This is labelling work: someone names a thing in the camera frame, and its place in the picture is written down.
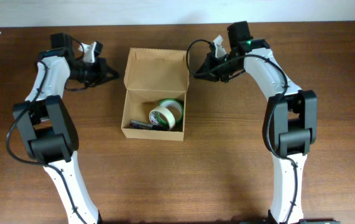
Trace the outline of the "white masking tape roll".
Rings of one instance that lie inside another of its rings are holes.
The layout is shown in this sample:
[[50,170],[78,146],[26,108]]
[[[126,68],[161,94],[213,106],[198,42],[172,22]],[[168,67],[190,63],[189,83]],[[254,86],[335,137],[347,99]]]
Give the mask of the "white masking tape roll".
[[162,126],[171,131],[175,125],[176,120],[172,112],[163,106],[157,106],[149,113],[149,120],[151,124]]

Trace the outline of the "green tape roll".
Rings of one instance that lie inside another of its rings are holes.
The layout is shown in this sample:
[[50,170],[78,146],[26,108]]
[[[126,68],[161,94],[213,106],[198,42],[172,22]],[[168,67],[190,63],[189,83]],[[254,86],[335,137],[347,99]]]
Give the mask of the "green tape roll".
[[166,107],[167,109],[169,109],[172,114],[175,117],[176,120],[176,126],[178,126],[182,121],[183,121],[183,112],[184,112],[184,108],[183,105],[181,104],[180,101],[173,99],[173,98],[167,98],[162,100],[158,106],[163,106]]

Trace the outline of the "brown cardboard box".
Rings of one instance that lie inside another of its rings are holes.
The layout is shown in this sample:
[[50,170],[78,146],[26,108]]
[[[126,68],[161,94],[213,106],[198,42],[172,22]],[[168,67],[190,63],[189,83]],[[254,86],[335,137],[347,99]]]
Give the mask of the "brown cardboard box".
[[[131,48],[124,84],[126,97],[121,130],[126,138],[183,141],[185,100],[189,86],[184,50]],[[176,120],[170,131],[137,129],[131,121],[150,123],[150,112],[165,99],[178,101],[183,110],[168,107]]]

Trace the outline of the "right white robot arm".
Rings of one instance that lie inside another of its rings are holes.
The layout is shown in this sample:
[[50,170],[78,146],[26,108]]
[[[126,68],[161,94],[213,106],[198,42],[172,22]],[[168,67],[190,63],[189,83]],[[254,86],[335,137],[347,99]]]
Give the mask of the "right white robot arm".
[[246,21],[227,28],[230,52],[217,37],[208,42],[210,52],[197,71],[197,79],[229,82],[246,72],[267,100],[262,136],[274,166],[271,223],[302,223],[303,168],[316,140],[317,96],[294,84],[277,63],[269,43],[255,39]]

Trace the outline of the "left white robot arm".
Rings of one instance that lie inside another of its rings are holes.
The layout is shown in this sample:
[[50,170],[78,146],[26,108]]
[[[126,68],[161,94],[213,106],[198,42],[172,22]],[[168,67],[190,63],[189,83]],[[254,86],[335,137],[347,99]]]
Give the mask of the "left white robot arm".
[[12,108],[6,136],[8,154],[23,164],[41,166],[50,176],[69,223],[101,223],[78,165],[79,138],[63,102],[70,80],[87,90],[118,78],[100,56],[103,45],[84,44],[66,33],[50,36],[51,48],[37,58],[37,76],[27,98]]

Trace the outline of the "black and white marker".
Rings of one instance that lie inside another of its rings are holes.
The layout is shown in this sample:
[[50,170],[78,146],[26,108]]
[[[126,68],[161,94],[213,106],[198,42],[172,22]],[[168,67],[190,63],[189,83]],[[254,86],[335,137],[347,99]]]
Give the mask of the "black and white marker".
[[138,120],[130,120],[130,127],[134,129],[146,129],[146,130],[155,130],[155,131],[166,131],[167,128],[155,124],[145,123]]

